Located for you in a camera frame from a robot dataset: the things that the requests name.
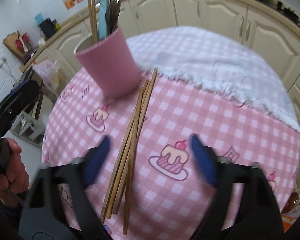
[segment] pink tablecloth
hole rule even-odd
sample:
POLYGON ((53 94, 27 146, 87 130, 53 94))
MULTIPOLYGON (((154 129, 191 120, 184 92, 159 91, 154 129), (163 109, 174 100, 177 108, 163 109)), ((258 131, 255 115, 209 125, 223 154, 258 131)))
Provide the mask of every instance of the pink tablecloth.
MULTIPOLYGON (((137 96, 135 92, 122 100, 106 100, 82 69, 50 115, 42 148, 44 162, 66 164, 95 147, 103 135, 109 134, 113 139, 97 184, 86 191, 97 214, 137 96)), ((218 155, 235 163, 261 163, 280 209, 284 207, 298 168, 300 134, 244 104, 161 77, 155 83, 138 142, 128 235, 122 232, 122 206, 118 215, 104 223, 114 240, 189 239, 192 235, 214 189, 204 183, 197 171, 187 141, 191 133, 199 134, 218 155), (162 157, 167 150, 172 162, 162 157)), ((240 188, 241 185, 234 187, 225 227, 234 221, 240 188)), ((70 225, 78 228, 66 185, 62 196, 70 225)))

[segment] cake print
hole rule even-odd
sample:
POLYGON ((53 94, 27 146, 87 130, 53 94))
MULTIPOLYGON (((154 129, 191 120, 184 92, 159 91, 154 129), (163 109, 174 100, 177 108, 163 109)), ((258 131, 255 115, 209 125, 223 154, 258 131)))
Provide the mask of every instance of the cake print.
POLYGON ((82 90, 82 98, 85 96, 86 93, 90 92, 89 86, 82 90))
POLYGON ((164 61, 164 60, 166 60, 169 57, 170 57, 170 53, 160 52, 158 54, 158 61, 164 61))
POLYGON ((45 162, 45 163, 48 163, 48 162, 49 162, 49 158, 50 158, 49 153, 47 153, 47 154, 44 156, 44 162, 45 162))
POLYGON ((88 125, 90 125, 96 132, 102 133, 105 130, 104 121, 108 119, 108 105, 104 105, 102 108, 98 107, 94 113, 89 114, 86 117, 88 125))
POLYGON ((178 141, 174 146, 167 145, 162 149, 160 156, 151 156, 148 161, 160 173, 171 179, 183 181, 188 177, 188 172, 184 169, 189 159, 186 146, 186 140, 178 141))
POLYGON ((69 96, 72 94, 72 90, 73 90, 73 86, 70 86, 63 91, 63 93, 60 96, 60 98, 63 102, 65 102, 65 103, 68 102, 69 96))
POLYGON ((276 187, 276 182, 275 182, 275 171, 272 172, 269 177, 268 177, 268 182, 270 187, 272 188, 272 191, 274 191, 275 187, 276 187))
POLYGON ((234 149, 233 146, 223 155, 231 160, 232 163, 235 163, 237 159, 240 157, 240 154, 234 149))

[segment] electrical outlet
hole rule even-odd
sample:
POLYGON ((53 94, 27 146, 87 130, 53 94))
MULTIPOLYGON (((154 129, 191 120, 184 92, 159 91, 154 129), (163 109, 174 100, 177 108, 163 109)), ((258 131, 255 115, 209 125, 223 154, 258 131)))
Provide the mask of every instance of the electrical outlet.
POLYGON ((1 56, 0 58, 0 69, 3 67, 3 65, 6 63, 7 57, 6 56, 1 56))

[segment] blue spatula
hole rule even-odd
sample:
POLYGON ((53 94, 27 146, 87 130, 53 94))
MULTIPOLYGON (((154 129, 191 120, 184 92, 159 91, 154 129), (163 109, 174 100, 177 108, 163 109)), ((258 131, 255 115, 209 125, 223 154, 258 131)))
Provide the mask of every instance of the blue spatula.
POLYGON ((103 40, 109 35, 109 27, 106 22, 106 11, 108 9, 109 0, 101 0, 99 9, 99 39, 103 40))

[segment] pink cup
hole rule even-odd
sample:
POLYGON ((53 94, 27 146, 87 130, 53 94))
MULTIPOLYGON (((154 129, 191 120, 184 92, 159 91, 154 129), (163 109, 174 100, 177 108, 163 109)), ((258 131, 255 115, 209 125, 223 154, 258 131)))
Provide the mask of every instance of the pink cup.
POLYGON ((120 28, 94 45, 89 34, 79 42, 74 55, 107 97, 124 97, 140 83, 141 73, 120 28))

